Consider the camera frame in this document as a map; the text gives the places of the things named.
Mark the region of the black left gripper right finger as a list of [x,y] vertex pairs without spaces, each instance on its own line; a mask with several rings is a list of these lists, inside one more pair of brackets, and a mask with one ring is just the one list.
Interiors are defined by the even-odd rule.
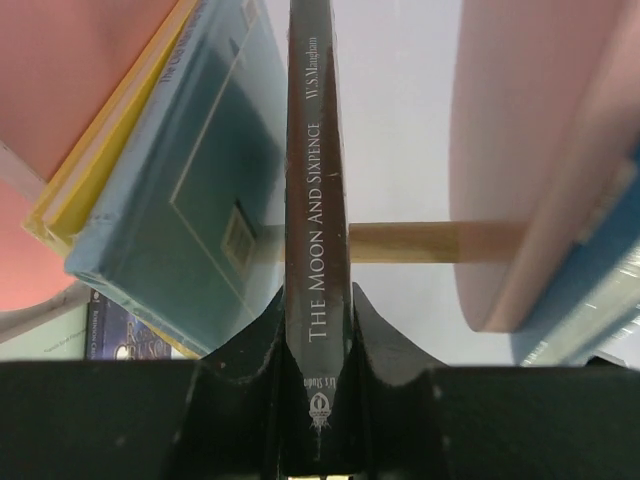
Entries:
[[446,366],[353,291],[366,479],[635,479],[639,374]]

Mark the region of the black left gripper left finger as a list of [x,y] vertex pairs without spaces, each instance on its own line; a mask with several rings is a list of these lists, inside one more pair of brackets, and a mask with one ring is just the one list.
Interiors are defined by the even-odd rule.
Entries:
[[1,366],[5,479],[281,479],[284,300],[199,360]]

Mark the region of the light blue Old Man book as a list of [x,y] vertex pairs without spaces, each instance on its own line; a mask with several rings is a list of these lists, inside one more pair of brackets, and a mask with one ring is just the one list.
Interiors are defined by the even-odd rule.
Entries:
[[282,283],[286,72],[265,5],[200,1],[65,261],[192,357]]

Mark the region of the teal underwater cover book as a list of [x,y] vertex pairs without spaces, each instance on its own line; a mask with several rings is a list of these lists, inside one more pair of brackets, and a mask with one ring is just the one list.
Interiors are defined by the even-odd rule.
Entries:
[[639,314],[639,155],[627,157],[613,188],[520,330],[516,365],[584,363]]

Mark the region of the yellow book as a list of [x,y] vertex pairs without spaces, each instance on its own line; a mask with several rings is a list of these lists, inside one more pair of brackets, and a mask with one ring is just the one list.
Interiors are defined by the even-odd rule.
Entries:
[[195,5],[173,7],[25,218],[24,229],[58,255],[83,229]]

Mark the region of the black Moon and Sixpence book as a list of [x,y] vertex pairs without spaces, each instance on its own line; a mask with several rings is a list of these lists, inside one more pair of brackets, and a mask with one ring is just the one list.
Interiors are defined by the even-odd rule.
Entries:
[[294,477],[361,468],[334,15],[290,4],[282,461]]

